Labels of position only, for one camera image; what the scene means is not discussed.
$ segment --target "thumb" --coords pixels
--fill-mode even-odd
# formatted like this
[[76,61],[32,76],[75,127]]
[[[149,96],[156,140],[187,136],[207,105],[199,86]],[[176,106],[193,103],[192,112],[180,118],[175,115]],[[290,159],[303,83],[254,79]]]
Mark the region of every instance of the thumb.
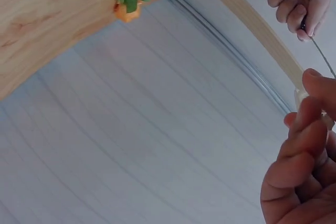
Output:
[[306,19],[306,33],[312,37],[320,22],[325,18],[329,0],[310,0]]
[[336,120],[336,80],[323,77],[314,69],[308,69],[303,73],[302,82],[308,94],[316,98],[323,110]]

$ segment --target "thin metal wire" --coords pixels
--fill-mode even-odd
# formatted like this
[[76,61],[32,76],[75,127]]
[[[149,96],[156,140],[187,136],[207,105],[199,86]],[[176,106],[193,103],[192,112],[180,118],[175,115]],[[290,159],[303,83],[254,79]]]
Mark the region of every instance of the thin metal wire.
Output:
[[325,55],[323,54],[322,50],[320,49],[320,47],[317,45],[317,43],[315,42],[313,37],[310,37],[310,39],[313,41],[315,47],[317,48],[317,50],[320,52],[322,58],[324,59],[324,61],[326,62],[331,74],[334,76],[334,79],[336,79],[336,74],[334,72],[334,70],[332,69],[330,63],[328,62],[327,58],[325,57]]
[[336,74],[334,72],[334,70],[332,69],[330,63],[328,62],[328,59],[325,57],[324,53],[322,52],[321,48],[317,45],[316,41],[314,40],[313,37],[310,37],[311,41],[313,41],[316,49],[318,50],[318,52],[320,53],[320,55],[322,56],[323,60],[325,61],[325,63],[327,64],[331,74],[334,76],[334,78],[336,79]]

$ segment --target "white panel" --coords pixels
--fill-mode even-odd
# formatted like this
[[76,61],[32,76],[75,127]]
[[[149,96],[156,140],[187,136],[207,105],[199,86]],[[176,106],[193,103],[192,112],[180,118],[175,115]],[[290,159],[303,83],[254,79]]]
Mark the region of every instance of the white panel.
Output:
[[275,106],[167,0],[0,106],[3,224],[261,223],[286,137]]

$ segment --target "light wood surface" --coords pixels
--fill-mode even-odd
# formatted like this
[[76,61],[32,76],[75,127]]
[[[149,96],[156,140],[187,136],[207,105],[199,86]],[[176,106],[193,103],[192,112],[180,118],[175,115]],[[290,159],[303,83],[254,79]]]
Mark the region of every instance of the light wood surface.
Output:
[[221,0],[254,34],[298,89],[303,69],[267,22],[246,0]]
[[55,56],[113,22],[113,5],[114,0],[0,0],[0,100]]

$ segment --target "orange flower bud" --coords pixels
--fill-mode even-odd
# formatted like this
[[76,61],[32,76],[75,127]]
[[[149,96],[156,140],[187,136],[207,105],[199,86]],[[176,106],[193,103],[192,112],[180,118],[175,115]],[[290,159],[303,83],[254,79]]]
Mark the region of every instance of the orange flower bud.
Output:
[[142,1],[138,0],[138,7],[135,12],[127,13],[127,8],[125,4],[116,3],[114,6],[114,14],[116,18],[120,19],[125,23],[131,22],[135,18],[139,18],[141,14],[141,5]]

